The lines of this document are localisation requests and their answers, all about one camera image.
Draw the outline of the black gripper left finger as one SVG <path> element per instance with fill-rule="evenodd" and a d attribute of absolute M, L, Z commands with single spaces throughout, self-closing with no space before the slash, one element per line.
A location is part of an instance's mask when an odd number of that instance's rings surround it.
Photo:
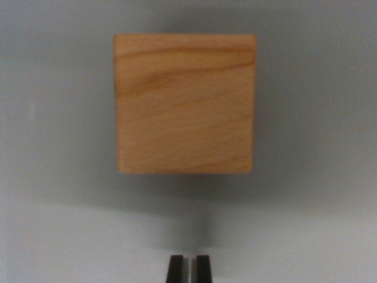
<path fill-rule="evenodd" d="M 184 255 L 170 257 L 166 283 L 185 283 L 189 279 L 189 263 Z"/>

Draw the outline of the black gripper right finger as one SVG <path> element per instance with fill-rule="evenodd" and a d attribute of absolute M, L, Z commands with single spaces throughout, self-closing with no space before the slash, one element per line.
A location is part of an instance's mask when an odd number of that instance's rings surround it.
<path fill-rule="evenodd" d="M 208 255 L 197 255 L 191 261 L 191 282 L 213 283 L 210 257 Z"/>

